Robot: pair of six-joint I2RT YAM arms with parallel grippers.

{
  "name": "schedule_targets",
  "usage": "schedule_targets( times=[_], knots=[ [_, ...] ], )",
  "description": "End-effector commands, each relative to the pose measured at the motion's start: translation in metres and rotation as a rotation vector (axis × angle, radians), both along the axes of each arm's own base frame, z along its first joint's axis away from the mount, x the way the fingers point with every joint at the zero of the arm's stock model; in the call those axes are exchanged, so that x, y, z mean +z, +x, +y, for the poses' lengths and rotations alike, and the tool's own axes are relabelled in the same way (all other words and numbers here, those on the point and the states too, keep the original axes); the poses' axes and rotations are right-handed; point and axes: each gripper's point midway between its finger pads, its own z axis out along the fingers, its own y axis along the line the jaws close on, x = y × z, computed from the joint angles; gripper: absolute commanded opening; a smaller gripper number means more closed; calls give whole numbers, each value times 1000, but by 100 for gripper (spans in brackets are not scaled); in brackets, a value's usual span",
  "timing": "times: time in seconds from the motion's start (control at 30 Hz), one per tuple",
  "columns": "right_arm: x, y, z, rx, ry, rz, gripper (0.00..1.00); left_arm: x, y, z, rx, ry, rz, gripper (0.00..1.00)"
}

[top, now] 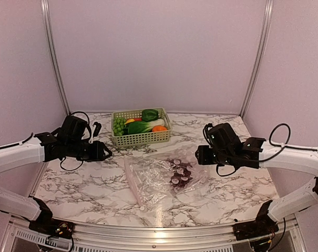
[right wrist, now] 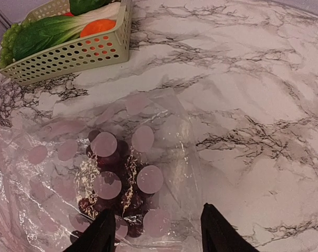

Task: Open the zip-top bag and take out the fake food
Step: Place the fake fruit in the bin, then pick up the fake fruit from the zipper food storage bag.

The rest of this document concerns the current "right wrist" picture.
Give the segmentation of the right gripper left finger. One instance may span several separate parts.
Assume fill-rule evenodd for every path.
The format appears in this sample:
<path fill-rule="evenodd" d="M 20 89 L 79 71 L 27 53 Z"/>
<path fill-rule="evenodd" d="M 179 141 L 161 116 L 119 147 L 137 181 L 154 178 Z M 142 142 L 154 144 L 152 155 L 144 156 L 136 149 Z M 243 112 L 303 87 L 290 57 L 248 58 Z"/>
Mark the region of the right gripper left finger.
<path fill-rule="evenodd" d="M 115 233 L 115 215 L 112 209 L 105 209 L 64 252 L 113 252 Z"/>

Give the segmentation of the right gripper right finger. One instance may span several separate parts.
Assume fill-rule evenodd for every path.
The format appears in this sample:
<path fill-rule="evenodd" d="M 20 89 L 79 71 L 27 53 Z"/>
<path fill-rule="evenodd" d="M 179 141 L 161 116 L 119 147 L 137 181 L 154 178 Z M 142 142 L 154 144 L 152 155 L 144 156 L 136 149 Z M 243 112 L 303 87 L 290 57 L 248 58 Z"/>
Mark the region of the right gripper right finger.
<path fill-rule="evenodd" d="M 204 252 L 258 252 L 212 204 L 204 204 L 201 214 Z"/>

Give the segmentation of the fake purple grapes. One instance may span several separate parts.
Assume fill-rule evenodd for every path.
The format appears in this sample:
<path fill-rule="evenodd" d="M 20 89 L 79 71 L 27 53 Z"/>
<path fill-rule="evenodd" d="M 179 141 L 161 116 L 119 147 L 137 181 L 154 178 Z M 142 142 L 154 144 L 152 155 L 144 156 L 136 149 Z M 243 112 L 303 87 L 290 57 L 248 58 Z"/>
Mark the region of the fake purple grapes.
<path fill-rule="evenodd" d="M 85 194 L 77 201 L 83 224 L 112 209 L 117 239 L 140 237 L 150 201 L 163 186 L 161 170 L 140 161 L 129 144 L 112 133 L 92 130 L 88 141 L 90 166 L 82 169 L 79 180 Z"/>

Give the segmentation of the clear dotted zip bag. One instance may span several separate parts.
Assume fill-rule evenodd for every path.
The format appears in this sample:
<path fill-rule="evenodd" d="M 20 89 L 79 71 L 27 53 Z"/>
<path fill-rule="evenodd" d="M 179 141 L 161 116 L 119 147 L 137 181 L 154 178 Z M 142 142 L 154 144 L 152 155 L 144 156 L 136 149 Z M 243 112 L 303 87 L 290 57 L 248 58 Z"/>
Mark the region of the clear dotted zip bag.
<path fill-rule="evenodd" d="M 63 251 L 106 209 L 114 251 L 201 251 L 199 180 L 172 89 L 0 126 L 0 251 Z"/>

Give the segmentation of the fake green grapes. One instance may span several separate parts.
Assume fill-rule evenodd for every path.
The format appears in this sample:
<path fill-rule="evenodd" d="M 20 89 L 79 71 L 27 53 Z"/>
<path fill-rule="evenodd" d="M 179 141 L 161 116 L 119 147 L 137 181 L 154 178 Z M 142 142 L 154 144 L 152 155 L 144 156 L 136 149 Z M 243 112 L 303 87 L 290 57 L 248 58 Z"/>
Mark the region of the fake green grapes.
<path fill-rule="evenodd" d="M 13 47 L 17 35 L 20 32 L 20 24 L 14 23 L 4 34 L 1 41 L 0 69 L 13 63 Z"/>

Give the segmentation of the fake green leafy vegetable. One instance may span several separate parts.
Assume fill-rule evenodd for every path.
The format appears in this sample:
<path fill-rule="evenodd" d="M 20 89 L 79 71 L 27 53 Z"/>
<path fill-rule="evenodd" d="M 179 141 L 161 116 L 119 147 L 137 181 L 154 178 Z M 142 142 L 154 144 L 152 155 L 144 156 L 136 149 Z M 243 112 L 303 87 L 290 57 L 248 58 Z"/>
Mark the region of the fake green leafy vegetable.
<path fill-rule="evenodd" d="M 24 59 L 50 47 L 77 39 L 84 27 L 98 19 L 116 20 L 121 2 L 109 4 L 78 16 L 52 16 L 32 22 L 22 28 L 17 35 L 14 47 L 14 60 Z"/>

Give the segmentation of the fake orange tangerine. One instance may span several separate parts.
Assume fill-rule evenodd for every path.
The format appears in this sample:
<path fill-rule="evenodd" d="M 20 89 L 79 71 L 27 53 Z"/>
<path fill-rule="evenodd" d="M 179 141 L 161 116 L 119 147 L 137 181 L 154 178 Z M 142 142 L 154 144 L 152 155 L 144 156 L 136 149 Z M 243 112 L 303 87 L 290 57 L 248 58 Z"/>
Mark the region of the fake orange tangerine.
<path fill-rule="evenodd" d="M 111 19 L 98 19 L 87 24 L 80 33 L 80 37 L 106 32 L 115 27 L 116 21 Z"/>

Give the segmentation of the fake red carrot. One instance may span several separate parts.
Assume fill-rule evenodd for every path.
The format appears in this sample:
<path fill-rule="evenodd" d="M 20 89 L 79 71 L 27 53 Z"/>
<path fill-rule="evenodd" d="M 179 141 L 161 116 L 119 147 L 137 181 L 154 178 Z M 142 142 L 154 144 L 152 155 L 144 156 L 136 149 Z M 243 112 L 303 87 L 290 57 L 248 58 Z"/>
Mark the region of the fake red carrot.
<path fill-rule="evenodd" d="M 71 12 L 67 12 L 67 13 L 64 13 L 63 16 L 70 16 L 70 17 L 73 17 L 74 15 L 71 13 Z"/>

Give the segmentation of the fake green bell pepper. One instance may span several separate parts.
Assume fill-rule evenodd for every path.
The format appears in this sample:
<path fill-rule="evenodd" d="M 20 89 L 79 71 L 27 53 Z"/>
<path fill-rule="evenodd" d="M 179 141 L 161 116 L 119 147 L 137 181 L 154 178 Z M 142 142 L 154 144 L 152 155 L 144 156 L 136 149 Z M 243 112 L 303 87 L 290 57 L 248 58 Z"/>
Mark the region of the fake green bell pepper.
<path fill-rule="evenodd" d="M 110 3 L 110 0 L 69 0 L 70 12 L 74 16 L 101 8 Z"/>

